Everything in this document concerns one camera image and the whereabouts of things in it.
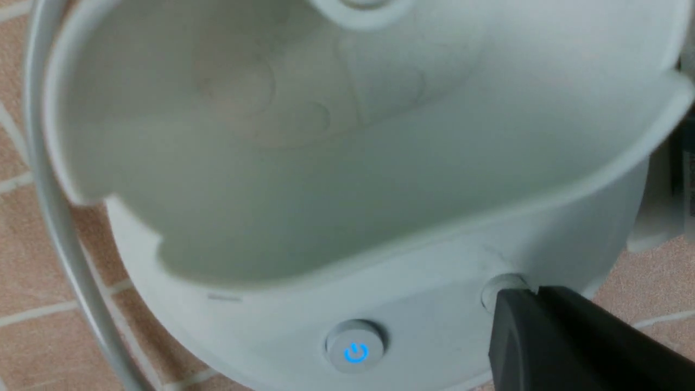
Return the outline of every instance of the white plastic base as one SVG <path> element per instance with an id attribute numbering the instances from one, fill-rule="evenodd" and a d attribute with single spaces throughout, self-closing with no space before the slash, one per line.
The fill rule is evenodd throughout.
<path id="1" fill-rule="evenodd" d="M 609 188 L 506 226 L 461 232 L 354 273 L 240 296 L 173 277 L 157 261 L 160 237 L 108 200 L 128 272 L 164 326 L 196 356 L 256 391 L 467 390 L 489 380 L 486 281 L 519 273 L 532 286 L 591 296 L 632 228 L 643 163 Z M 382 361 L 345 375 L 323 349 L 330 330 L 369 319 L 388 335 Z"/>

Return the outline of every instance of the blue power symbol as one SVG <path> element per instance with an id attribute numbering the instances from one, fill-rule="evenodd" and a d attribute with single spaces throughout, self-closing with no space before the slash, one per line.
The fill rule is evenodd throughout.
<path id="1" fill-rule="evenodd" d="M 369 356 L 369 348 L 365 344 L 351 344 L 349 349 L 345 350 L 345 359 L 352 364 L 359 364 Z"/>

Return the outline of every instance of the circular button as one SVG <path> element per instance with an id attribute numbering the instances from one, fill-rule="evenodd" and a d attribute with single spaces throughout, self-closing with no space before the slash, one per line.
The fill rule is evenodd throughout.
<path id="1" fill-rule="evenodd" d="M 374 367 L 384 356 L 379 331 L 365 321 L 346 321 L 326 340 L 328 360 L 344 374 L 358 374 Z"/>

